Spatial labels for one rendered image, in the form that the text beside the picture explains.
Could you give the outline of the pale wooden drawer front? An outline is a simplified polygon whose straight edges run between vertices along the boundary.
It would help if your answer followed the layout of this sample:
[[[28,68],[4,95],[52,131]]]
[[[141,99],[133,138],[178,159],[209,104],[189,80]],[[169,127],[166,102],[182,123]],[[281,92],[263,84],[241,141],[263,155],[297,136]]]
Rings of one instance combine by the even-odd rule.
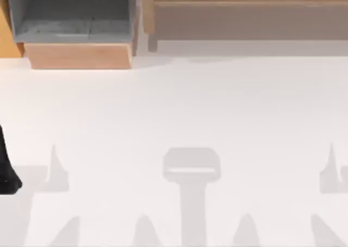
[[[132,44],[58,44],[26,43],[32,69],[111,70],[130,69]]]

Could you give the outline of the wooden open shelf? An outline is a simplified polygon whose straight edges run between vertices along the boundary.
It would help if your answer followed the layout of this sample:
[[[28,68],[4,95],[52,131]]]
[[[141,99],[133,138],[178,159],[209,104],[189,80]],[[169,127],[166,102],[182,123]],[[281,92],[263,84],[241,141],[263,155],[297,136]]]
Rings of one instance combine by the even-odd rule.
[[[160,40],[348,40],[348,0],[140,1],[150,51]]]

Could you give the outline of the wooden cupboard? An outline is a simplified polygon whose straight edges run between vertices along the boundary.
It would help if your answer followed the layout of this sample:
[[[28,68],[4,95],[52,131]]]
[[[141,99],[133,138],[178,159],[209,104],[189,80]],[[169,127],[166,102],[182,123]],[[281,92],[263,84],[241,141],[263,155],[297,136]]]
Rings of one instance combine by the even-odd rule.
[[[0,0],[0,58],[22,58],[23,43],[13,41],[8,0]]]

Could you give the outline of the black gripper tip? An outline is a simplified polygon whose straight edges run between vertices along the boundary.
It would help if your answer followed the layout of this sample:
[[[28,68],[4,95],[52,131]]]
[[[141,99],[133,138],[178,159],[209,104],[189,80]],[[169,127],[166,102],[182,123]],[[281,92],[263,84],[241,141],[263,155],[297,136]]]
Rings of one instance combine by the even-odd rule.
[[[14,195],[22,187],[7,153],[2,126],[0,125],[0,195]]]

